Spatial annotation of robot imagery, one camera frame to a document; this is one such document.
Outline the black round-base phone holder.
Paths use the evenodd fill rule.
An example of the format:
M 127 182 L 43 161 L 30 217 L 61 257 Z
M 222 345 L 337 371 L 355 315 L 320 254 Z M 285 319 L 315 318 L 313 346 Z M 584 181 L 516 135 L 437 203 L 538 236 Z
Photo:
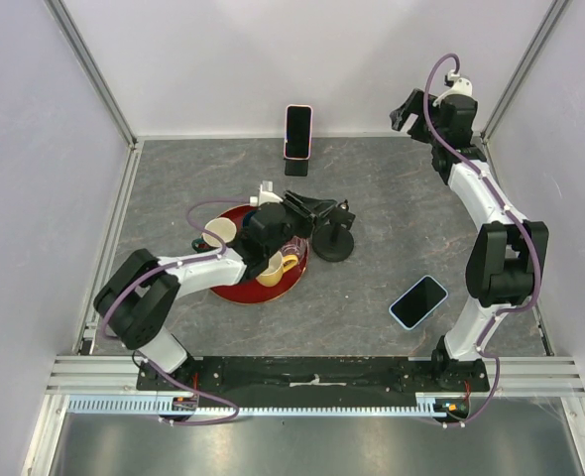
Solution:
M 345 261 L 354 250 L 351 227 L 356 216 L 349 211 L 348 200 L 338 203 L 328 214 L 328 222 L 319 226 L 312 236 L 312 249 L 322 260 Z

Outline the black folding phone stand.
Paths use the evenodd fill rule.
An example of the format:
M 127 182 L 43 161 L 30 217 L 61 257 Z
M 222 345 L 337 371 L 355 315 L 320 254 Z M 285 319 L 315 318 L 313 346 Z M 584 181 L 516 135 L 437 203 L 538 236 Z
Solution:
M 285 159 L 285 175 L 288 177 L 306 177 L 309 160 Z

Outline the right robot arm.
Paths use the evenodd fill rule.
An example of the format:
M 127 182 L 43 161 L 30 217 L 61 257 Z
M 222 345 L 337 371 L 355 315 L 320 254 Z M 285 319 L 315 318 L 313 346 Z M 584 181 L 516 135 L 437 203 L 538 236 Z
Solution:
M 451 92 L 444 98 L 414 90 L 390 114 L 401 130 L 415 118 L 409 136 L 430 146 L 432 166 L 460 198 L 478 234 L 465 271 L 469 297 L 452 329 L 429 359 L 403 368 L 417 389 L 461 391 L 490 388 L 484 349 L 502 320 L 534 296 L 549 232 L 541 221 L 518 212 L 495 183 L 484 153 L 472 143 L 478 103 Z

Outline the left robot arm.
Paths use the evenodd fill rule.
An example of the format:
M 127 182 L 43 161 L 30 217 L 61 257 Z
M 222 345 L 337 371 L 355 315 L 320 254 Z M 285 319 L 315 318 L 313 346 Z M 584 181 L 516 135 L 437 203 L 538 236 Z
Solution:
M 170 389 L 184 389 L 193 375 L 189 354 L 165 327 L 175 300 L 256 279 L 285 244 L 293 237 L 310 237 L 337 207 L 334 199 L 288 190 L 260 203 L 230 243 L 209 252 L 161 258 L 145 248 L 135 251 L 94 298 L 100 329 L 110 328 L 127 349 L 156 365 Z

